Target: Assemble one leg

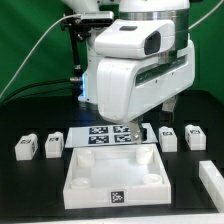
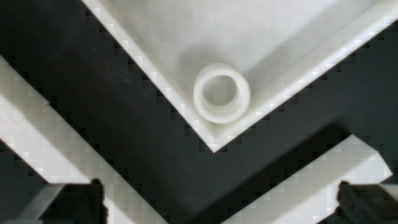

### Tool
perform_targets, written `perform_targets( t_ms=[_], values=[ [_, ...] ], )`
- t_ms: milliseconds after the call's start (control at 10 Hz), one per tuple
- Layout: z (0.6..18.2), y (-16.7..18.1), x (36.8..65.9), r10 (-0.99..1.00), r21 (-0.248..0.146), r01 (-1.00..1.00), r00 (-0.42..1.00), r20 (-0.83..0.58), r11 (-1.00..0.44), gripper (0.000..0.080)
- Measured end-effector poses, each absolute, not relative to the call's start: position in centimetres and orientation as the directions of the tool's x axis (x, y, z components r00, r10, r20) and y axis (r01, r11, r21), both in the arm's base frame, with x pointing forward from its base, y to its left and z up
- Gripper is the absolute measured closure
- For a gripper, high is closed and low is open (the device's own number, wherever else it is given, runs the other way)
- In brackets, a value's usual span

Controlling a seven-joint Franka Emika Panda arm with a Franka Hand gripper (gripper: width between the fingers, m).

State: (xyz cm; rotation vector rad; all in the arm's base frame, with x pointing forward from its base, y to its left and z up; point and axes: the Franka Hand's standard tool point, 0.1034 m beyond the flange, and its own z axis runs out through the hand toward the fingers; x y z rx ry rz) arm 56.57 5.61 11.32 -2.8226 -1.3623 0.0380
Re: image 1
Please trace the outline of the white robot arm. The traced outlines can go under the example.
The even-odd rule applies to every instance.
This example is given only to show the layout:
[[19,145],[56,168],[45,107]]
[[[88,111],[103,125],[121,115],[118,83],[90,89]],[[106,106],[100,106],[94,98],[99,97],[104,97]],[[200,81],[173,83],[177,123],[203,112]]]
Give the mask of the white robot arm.
[[88,67],[79,100],[101,117],[144,138],[141,116],[190,87],[195,49],[189,37],[190,0],[61,0],[73,10]]

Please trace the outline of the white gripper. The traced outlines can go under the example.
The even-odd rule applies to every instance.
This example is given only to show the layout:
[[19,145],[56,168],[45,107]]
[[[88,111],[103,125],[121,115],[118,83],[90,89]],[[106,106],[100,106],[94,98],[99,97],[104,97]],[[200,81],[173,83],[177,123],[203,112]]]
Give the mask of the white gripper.
[[[177,57],[178,65],[154,75],[152,65],[158,63],[158,56],[143,60],[103,58],[97,69],[100,115],[113,123],[128,123],[165,101],[160,121],[170,125],[174,121],[175,95],[190,87],[195,78],[195,48],[191,40],[177,52]],[[131,140],[141,144],[141,122],[131,121],[129,129]]]

